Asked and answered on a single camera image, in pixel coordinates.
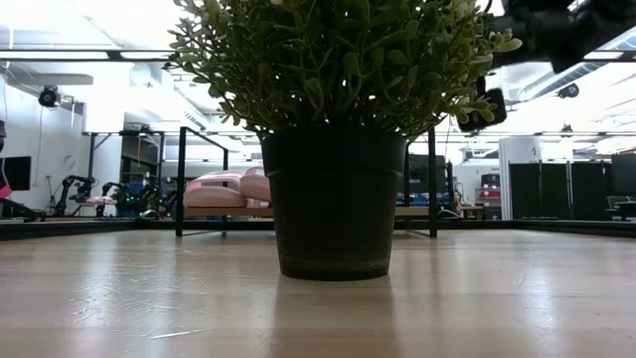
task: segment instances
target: computer screen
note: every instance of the computer screen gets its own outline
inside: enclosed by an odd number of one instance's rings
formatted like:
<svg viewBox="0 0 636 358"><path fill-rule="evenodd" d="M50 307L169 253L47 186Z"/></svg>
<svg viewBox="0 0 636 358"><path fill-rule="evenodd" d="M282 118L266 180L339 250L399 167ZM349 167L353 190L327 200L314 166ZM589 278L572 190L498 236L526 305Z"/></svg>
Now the computer screen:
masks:
<svg viewBox="0 0 636 358"><path fill-rule="evenodd" d="M0 158L0 169L11 190L31 190L31 157Z"/></svg>
<svg viewBox="0 0 636 358"><path fill-rule="evenodd" d="M445 193L448 191L446 188L446 172L445 172L445 160L444 157L438 155L436 158L436 177L437 177L437 192ZM428 155L410 154L408 156L408 180L410 193L428 193ZM403 181L399 181L398 189L403 191Z"/></svg>
<svg viewBox="0 0 636 358"><path fill-rule="evenodd" d="M636 154L612 155L615 194L636 195Z"/></svg>

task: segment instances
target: pillar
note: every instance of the pillar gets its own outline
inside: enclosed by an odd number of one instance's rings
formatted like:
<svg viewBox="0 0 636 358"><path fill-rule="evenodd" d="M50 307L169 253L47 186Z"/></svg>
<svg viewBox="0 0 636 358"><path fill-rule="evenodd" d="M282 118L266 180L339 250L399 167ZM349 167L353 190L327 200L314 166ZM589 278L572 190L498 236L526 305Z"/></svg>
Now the pillar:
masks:
<svg viewBox="0 0 636 358"><path fill-rule="evenodd" d="M86 132L118 132L123 129L130 88L129 64L104 64L93 75L93 86L86 96L84 106L84 127ZM95 144L102 141L99 136ZM86 151L86 174L88 153ZM92 195L101 195L101 186L108 182L119 182L121 171L121 137L113 135L106 139L95 151L92 177L98 185ZM107 206L105 215L114 215L114 207Z"/></svg>

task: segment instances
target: pink cushion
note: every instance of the pink cushion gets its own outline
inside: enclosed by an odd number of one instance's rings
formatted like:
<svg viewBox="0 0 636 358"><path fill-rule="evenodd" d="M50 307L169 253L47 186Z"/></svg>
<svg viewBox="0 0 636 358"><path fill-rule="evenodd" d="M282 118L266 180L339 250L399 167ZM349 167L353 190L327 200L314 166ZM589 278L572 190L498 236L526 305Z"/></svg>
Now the pink cushion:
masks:
<svg viewBox="0 0 636 358"><path fill-rule="evenodd" d="M271 201L269 179L262 175L245 175L240 178L238 191L246 198Z"/></svg>
<svg viewBox="0 0 636 358"><path fill-rule="evenodd" d="M202 177L199 177L190 183L186 187L186 193L190 191L190 189L201 187L203 183L234 183L235 185L239 185L240 178L242 174L238 172L231 171L220 171L220 172L212 172L208 173Z"/></svg>
<svg viewBox="0 0 636 358"><path fill-rule="evenodd" d="M7 199L9 196L11 196L11 188L8 185L0 188L0 199Z"/></svg>
<svg viewBox="0 0 636 358"><path fill-rule="evenodd" d="M245 175L258 174L259 171L263 171L262 166L251 167L251 168L247 169L247 171L245 172Z"/></svg>
<svg viewBox="0 0 636 358"><path fill-rule="evenodd" d="M183 205L186 208L244 208L247 200L234 189L202 186L186 192Z"/></svg>

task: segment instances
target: black plant pot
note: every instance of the black plant pot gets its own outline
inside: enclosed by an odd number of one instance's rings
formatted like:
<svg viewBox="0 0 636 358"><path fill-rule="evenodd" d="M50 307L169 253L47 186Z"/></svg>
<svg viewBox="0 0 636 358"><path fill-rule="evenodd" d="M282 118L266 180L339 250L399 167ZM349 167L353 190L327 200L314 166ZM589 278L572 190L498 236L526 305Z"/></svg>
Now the black plant pot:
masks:
<svg viewBox="0 0 636 358"><path fill-rule="evenodd" d="M366 128L290 128L262 141L283 274L389 272L406 140Z"/></svg>

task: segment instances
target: ceiling light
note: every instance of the ceiling light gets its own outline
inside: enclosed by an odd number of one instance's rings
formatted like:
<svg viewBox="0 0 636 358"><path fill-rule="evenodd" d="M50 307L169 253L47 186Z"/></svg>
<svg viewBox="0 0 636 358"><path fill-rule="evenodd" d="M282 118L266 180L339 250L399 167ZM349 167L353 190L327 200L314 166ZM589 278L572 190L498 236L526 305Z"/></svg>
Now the ceiling light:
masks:
<svg viewBox="0 0 636 358"><path fill-rule="evenodd" d="M38 61L38 60L108 60L104 51L16 51L0 50L1 61Z"/></svg>
<svg viewBox="0 0 636 358"><path fill-rule="evenodd" d="M121 57L126 60L148 60L148 62L157 60L168 61L168 57L172 54L173 53L169 51L122 51Z"/></svg>
<svg viewBox="0 0 636 358"><path fill-rule="evenodd" d="M585 56L586 60L616 60L623 56L620 51L594 51Z"/></svg>

